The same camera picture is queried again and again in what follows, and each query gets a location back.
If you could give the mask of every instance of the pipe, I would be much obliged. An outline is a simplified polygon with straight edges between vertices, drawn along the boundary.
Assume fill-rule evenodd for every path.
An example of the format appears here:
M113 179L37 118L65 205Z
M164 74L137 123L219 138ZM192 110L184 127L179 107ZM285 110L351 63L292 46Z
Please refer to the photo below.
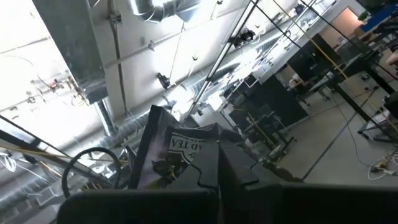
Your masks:
M112 118L110 117L108 113L108 109L105 106L105 101L104 99L96 102L94 104L95 109L98 113L98 116L104 126L105 133L107 136L115 136L117 135L118 131L112 121Z
M114 0L108 0L108 14L109 14L109 24L111 26L111 32L114 40L116 60L118 60L120 59L121 54L120 54L120 45L119 45L118 22L114 18L114 15L116 15L116 6L114 5ZM119 85L120 85L120 92L122 94L123 108L124 112L127 113L126 91L124 90L124 76L123 76L122 64L118 64L118 72L119 72Z
M200 1L196 0L171 0L156 6L153 0L127 0L130 10L144 21L162 22L163 19L178 15L183 21L188 22L194 15Z
M211 22L211 21L213 21L213 20L215 20L215 19L218 19L218 18L220 18L220 17L227 16L227 15L230 15L230 14L232 14L232 13L234 13L234 12L240 11L242 8L243 8L243 7L239 7L239 8L233 9L233 10L228 11L228 12L226 12L226 13L220 14L220 15L216 16L216 17L213 18L213 19L207 20L207 21L205 21L205 22L203 22L203 23L200 23L200 24L197 24L197 25L195 25L195 26L193 26L193 27L186 28L186 29L184 29L182 32L177 32L177 33L168 35L168 36L166 36L166 37L163 37L163 38L161 38L160 40L155 41L155 42L152 43L151 45L147 45L147 46L145 46L145 47L143 47L143 48L141 48L141 49L139 49L139 50L137 50L137 51L134 51L134 52L132 52L132 53L129 53L129 54L127 54L127 55L121 57L121 58L118 59L118 60L114 60L114 61L112 61L112 62L108 62L108 63L105 65L105 68L111 68L112 66L115 66L115 65L117 65L117 64L123 63L124 61L126 61L126 60L128 60L128 59L130 59L130 58L132 58L132 57L135 57L136 55L139 55L139 54L145 52L146 50L150 50L151 48L152 48L152 49L155 49L155 48L156 48L157 46L159 46L160 44L163 44L164 42L166 42L166 41L168 41L168 40L170 40L170 39L172 39L172 38L174 38L174 37L178 37L178 36L180 36L180 35L182 35L182 34L188 32L188 31L190 31L190 30L192 30L192 29L194 29L194 28L197 28L198 26L207 24L208 22Z

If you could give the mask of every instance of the black cable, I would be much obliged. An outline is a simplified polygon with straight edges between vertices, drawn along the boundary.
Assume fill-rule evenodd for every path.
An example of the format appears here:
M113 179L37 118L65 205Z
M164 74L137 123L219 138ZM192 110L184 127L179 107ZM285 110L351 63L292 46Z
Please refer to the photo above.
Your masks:
M356 144L356 141L355 141L353 132L351 131L351 128L349 127L349 121L348 121L347 117L344 115L343 111L341 110L340 105L337 104L337 101L336 101L335 96L332 95L331 97L332 97L333 100L335 101L338 110L340 111L341 115L343 116L344 120L346 121L346 125L345 125L345 126L347 126L347 129L348 129L348 131L349 131L349 135L351 136L351 139L353 140L354 147L355 147L355 156L356 156L356 159L358 160L358 162L359 162L360 164L362 164L362 165L364 165L364 166L366 166L366 167L372 167L371 165L364 163L364 162L361 160L361 158L359 158L358 146L357 146L357 144Z
M122 169L121 163L120 163L118 157L115 155L115 153L113 153L109 149L105 149L102 147L92 147L91 149L86 149L84 151L81 151L79 154L77 154L73 159L71 159L68 166L66 166L66 168L63 170L61 183L62 183L62 192L63 192L65 198L70 197L70 192L69 192L69 188L68 188L68 174L70 172L70 169L73 167L75 162L78 159L80 159L81 156L91 153L91 152L105 152L112 157L113 161L116 163L116 174L115 174L116 178L114 179L113 188L114 189L118 188L120 177L121 177L121 169Z
M305 3L303 0L300 0L305 6L307 6L309 9L311 9L311 11L313 11L317 16L319 16L319 18L321 18L321 20L323 20L324 22L326 22L330 27L332 27L334 30L336 30L340 35L342 35L350 44L352 44L353 46L355 46L362 54L365 54L366 52L360 48L357 44L355 44L351 39L349 39L346 35L344 35L339 29L337 29L333 24L331 24L330 22L328 22L325 18L323 18L312 6L309 6L307 3ZM387 69L385 69L383 66L381 66L377 61L374 62L378 67L380 67L381 69L383 69L385 72L387 72L387 74L389 74L393 79L397 80L398 79L393 76L393 74L391 74L389 71L387 71Z

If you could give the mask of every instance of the metal pole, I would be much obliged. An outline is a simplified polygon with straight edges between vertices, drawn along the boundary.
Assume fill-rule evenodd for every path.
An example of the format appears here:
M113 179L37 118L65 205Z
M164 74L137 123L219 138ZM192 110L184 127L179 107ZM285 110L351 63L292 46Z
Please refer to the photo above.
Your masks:
M24 129L20 128L18 125L14 124L12 121L9 121L7 118L5 118L1 115L0 115L0 118L2 120L4 120L5 122L13 125L17 129L19 129L20 132L25 132L25 134L28 134L34 138L33 142L29 143L29 142L21 140L21 139L0 129L0 136L1 136L0 138L1 139L3 139L6 142L9 142L21 149L30 151L31 154L29 154L29 156L34 157L37 160L45 161L45 162L51 163L55 166L59 166L61 168L65 168L68 165L68 163L69 163L68 161L58 158L54 154L50 154L47 151L45 151L43 149L39 149L37 147L41 142L47 144L46 142L44 142L40 138L34 136L30 132L25 131ZM57 150L61 154L68 156L65 153L63 153L62 151L59 151L57 148L51 146L50 144L47 144L47 145L49 145L49 147L53 148L54 150ZM77 172L77 173L81 174L82 176L85 176L91 180L95 180L95 181L98 181L98 182L101 182L104 184L109 184L111 186L111 184L108 182L107 178L103 177L102 175L98 175L97 173L93 172L90 168L88 168L87 166L84 166L83 164L76 163L72 169L75 172Z
M250 2L248 3L248 6L245 9L245 12L242 14L238 24L236 24L236 27L234 28L234 30L232 31L230 37L234 38L232 41L228 41L224 48L222 49L222 51L220 52L216 62L214 63L213 67L210 70L210 73L207 75L206 77L206 81L204 82L204 84L201 86L198 94L196 95L196 97L193 99L192 105L189 108L189 110L185 113L185 115L182 118L182 121L185 120L185 118L193 111L193 109L196 107L197 103L200 101L201 96L204 94L204 92L206 92L209 84L210 84L210 80L211 78L213 78L213 75L216 73L219 65L221 64L221 62L223 61L223 59L225 58L226 54L228 53L228 51L230 50L232 44L234 43L234 41L238 38L238 34L240 33L241 29L244 27L246 21L249 19L250 15L252 14L254 10L254 6L251 7Z
M324 22L326 22L330 27L332 27L335 31L337 31L340 35L342 35L350 44L352 44L353 46L355 46L360 52L362 52L362 54L365 54L366 52L360 48L357 44L355 44L351 39L349 39L346 35L344 35L339 29L337 29L333 24L331 24L330 22L328 22L325 18L323 18L312 6L309 6L307 3L305 3L303 0L300 0L305 6L307 6L309 9L311 9L311 11L313 11L317 16L319 16L319 18L321 18L321 20L323 20ZM376 65L378 67L380 67L381 69L383 69L387 74L389 74L393 79L397 80L398 79L393 76L393 74L391 74L387 69L385 69L383 66L381 66L379 64L379 62L375 61Z

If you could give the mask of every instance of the metal frame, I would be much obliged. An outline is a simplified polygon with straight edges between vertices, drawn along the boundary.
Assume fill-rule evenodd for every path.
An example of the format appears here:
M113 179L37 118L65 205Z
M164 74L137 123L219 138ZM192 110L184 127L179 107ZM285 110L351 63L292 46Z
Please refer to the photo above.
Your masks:
M244 27L245 23L248 21L250 15L253 13L254 9L255 9L254 5L251 7L251 2L248 2L248 6L246 7L245 11L243 12L239 22L236 24L235 28L233 29L229 40L224 45L222 51L220 52L218 58L216 59L216 62L213 64L209 74L207 75L204 84L202 84L198 94L194 97L192 105L189 108L189 110L185 113L185 116L183 117L182 121L184 121L185 118L193 111L193 109L195 109L195 107L198 104L198 102L200 101L202 95L204 94L204 92L206 92L207 88L209 87L209 85L211 83L211 79L213 78L213 75L216 73L218 67L221 65L221 63L224 60L225 56L227 55L228 51L232 47L234 41L238 38L238 34Z
M44 161L44 162L48 162L50 164L53 164L55 166L61 167L61 168L65 168L66 166L69 165L68 159L61 159L58 158L56 156L54 156L53 154L48 153L47 151L43 150L43 149L39 149L38 146L40 143L44 143L46 145L48 145L49 147L51 147L54 150L57 150L59 153L63 154L64 156L68 156L66 155L64 152L58 150L56 147L52 146L51 144L45 142L44 140L42 140L41 138L35 136L34 134L28 132L27 130L25 130L24 128L18 126L17 124L13 123L12 121L8 120L7 118L3 117L0 115L0 119L11 124L12 126L14 126L16 129L18 129L19 132L24 133L24 135L29 135L31 137L34 138L34 140L32 142L26 142L21 138L17 138L14 135L7 133L5 130L0 128L0 138L8 143L11 143L21 149L27 150L32 152L31 154L29 154L29 156L39 160L39 161ZM95 172L93 172L89 167L84 166L83 164L80 163L76 163L72 170L74 172L79 173L80 175L89 178L91 180L97 181L97 182L101 182L105 185L109 185L112 186L111 183L109 182L109 180L105 177L103 177L102 175L99 175Z

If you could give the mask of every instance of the ceiling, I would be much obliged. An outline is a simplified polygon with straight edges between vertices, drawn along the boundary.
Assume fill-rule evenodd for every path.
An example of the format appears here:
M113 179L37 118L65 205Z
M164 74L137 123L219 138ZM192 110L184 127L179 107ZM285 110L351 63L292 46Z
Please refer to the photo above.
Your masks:
M115 0L116 9L122 15L122 24L118 26L121 56L139 51L123 62L126 106L133 113L142 104L149 109L150 99L164 92L155 77L157 73L171 76L172 82L178 82L185 79L191 69L195 73L211 64L249 1L224 0L220 5L215 0L207 2L199 12L201 16L193 22L183 23L179 17L173 16L154 24L134 16L126 0ZM278 2L284 8L295 4L289 0ZM0 113L9 119L19 115L13 122L59 148L99 129L101 123L93 107L72 106L70 96L62 98L58 93L46 96L59 98L51 103L25 104L24 108L19 106L19 111L2 111L26 101L27 93L35 94L32 80L35 85L43 86L39 77L50 83L54 78L65 78L69 70L31 0L2 1L0 4L2 21L12 21L0 23L0 74L4 80L0 82L0 94L7 96L0 102ZM279 11L272 0L263 0L259 5L271 17ZM105 65L116 60L107 6L107 0L100 0L90 10ZM248 24L259 21L269 25L255 9ZM154 51L147 48L151 41L157 43L160 40L162 43L156 45ZM106 86L113 115L119 117L124 114L124 107L116 65L106 69Z
M214 62L249 3L247 0L223 1L222 4L217 4L215 0L205 2L201 16L193 22L184 23L173 16L155 24L133 15L125 0L115 0L116 9L122 17L122 24L118 25L121 56L146 48L123 62L127 108L134 111L134 108L164 91L156 79L158 73L170 77L172 82L178 82L186 78L190 70L195 73ZM289 0L278 2L284 8L295 4L295 1ZM259 5L271 17L280 11L272 0L263 0ZM116 60L113 35L107 20L107 1L100 1L90 12L101 57L107 65ZM268 26L266 21L255 9L248 24L261 22ZM166 41L157 45L154 51L147 48L150 42L164 39ZM113 115L122 115L124 107L116 65L106 69L106 86Z

